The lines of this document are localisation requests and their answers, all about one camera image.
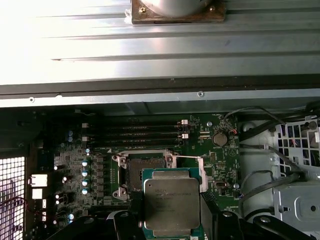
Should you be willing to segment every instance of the metal side panel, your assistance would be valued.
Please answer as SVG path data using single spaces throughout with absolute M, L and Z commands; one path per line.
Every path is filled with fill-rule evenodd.
M 130 0 L 2 1 L 0 85 L 320 74 L 320 0 L 226 6 L 223 23 L 132 25 Z

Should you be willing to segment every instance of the motherboard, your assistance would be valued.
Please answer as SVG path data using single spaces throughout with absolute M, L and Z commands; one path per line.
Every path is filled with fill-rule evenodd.
M 236 118 L 226 121 L 237 128 Z M 238 208 L 239 139 L 222 114 L 94 115 L 70 126 L 54 151 L 58 229 L 128 209 L 144 192 L 145 169 L 197 168 L 200 192 L 213 192 L 221 210 Z

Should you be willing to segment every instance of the ventilation grille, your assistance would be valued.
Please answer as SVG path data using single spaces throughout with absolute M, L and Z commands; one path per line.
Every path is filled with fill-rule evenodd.
M 279 152 L 301 167 L 320 167 L 318 124 L 316 120 L 310 120 L 278 125 L 276 144 Z M 286 176 L 290 170 L 280 158 L 281 176 Z
M 22 240 L 25 158 L 0 159 L 0 240 Z

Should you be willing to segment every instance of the green circuit board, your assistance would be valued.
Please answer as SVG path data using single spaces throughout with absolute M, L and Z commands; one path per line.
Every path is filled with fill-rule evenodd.
M 181 123 L 187 121 L 188 136 L 183 140 L 183 144 L 171 146 L 145 145 L 146 142 L 135 142 L 124 140 L 121 146 L 86 145 L 84 137 L 88 136 L 88 128 L 84 124 L 77 125 L 72 129 L 72 141 L 66 141 L 56 151 L 59 154 L 54 159 L 55 165 L 64 165 L 64 171 L 72 176 L 72 180 L 62 186 L 61 192 L 74 192 L 75 200 L 68 203 L 67 208 L 70 213 L 76 213 L 77 216 L 88 214 L 88 210 L 93 206 L 127 206 L 130 198 L 123 201 L 114 197 L 114 193 L 119 188 L 119 166 L 118 162 L 112 157 L 128 150 L 151 150 L 168 149 L 181 156 L 201 157 L 204 162 L 204 170 L 208 177 L 208 191 L 214 192 L 216 203 L 221 210 L 237 211 L 239 200 L 239 139 L 223 122 L 223 115 L 216 113 L 208 114 L 179 114 L 179 115 L 153 115 L 153 116 L 135 116 L 135 117 L 105 117 L 95 119 L 91 117 L 85 122 L 94 125 L 97 121 L 104 125 L 104 129 L 111 129 L 110 126 L 117 126 L 117 131 L 125 136 L 126 131 L 142 131 L 144 123 Z M 237 120 L 234 117 L 227 119 L 235 129 Z M 104 136 L 103 129 L 96 129 L 97 133 Z M 214 141 L 216 134 L 223 134 L 227 141 L 223 146 L 219 146 Z M 131 159 L 157 159 L 163 158 L 162 154 L 134 154 Z M 88 161 L 89 165 L 82 166 L 83 161 Z M 177 160 L 178 168 L 197 168 L 199 166 L 195 158 L 179 158 Z M 88 194 L 82 194 L 82 171 L 88 170 L 90 191 Z

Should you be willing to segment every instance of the gray metal frame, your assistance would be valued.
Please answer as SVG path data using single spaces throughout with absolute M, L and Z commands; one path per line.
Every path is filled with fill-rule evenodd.
M 320 74 L 319 0 L 229 0 L 223 23 L 139 26 L 130 0 L 34 4 L 19 5 L 0 85 Z

